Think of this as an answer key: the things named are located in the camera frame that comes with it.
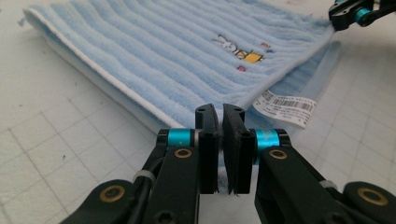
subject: ribbed fabric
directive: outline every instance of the ribbed fabric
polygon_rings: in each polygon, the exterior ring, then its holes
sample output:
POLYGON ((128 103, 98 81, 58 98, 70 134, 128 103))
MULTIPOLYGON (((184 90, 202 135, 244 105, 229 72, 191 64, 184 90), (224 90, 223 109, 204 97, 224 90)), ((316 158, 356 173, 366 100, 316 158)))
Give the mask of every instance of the ribbed fabric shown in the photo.
POLYGON ((204 104, 214 104, 220 119, 224 103, 248 109, 287 73, 309 70, 282 86, 301 92, 333 34, 327 21, 258 0, 71 1, 24 13, 44 37, 170 127, 193 128, 194 110, 204 104), (219 35, 262 60, 238 58, 219 35))

